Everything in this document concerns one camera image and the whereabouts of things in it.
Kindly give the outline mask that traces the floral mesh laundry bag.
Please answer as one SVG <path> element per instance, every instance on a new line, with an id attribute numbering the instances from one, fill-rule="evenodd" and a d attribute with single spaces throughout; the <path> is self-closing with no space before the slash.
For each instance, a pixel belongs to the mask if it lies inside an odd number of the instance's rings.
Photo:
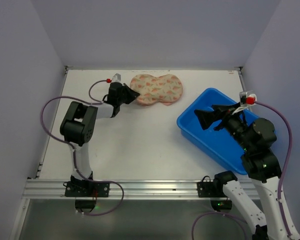
<path id="1" fill-rule="evenodd" d="M 177 102 L 184 91 L 181 80 L 173 74 L 162 76 L 138 74 L 132 78 L 129 87 L 139 93 L 136 101 L 143 106 L 155 103 L 169 106 Z"/>

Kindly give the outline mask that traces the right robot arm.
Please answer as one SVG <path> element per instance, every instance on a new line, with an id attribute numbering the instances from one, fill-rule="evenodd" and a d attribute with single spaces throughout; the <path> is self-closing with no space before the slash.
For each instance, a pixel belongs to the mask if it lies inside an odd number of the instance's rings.
<path id="1" fill-rule="evenodd" d="M 196 109 L 203 130 L 214 122 L 215 131 L 226 130 L 243 149 L 242 165 L 251 179 L 262 207 L 243 190 L 232 171 L 214 176 L 214 188 L 230 198 L 248 224 L 254 240 L 300 240 L 282 188 L 284 172 L 271 150 L 277 140 L 275 127 L 265 118 L 247 124 L 245 114 L 234 105 L 213 105 L 211 111 Z"/>

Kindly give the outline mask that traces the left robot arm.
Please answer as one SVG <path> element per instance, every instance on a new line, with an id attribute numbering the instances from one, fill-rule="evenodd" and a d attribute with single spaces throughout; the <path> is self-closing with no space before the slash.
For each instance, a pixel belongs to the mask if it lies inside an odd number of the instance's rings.
<path id="1" fill-rule="evenodd" d="M 89 160 L 89 141 L 98 119 L 114 118 L 121 105 L 130 104 L 140 94 L 125 83 L 112 82 L 102 101 L 81 103 L 72 101 L 60 125 L 64 142 L 71 144 L 73 151 L 73 171 L 70 182 L 86 188 L 93 182 L 93 171 Z"/>

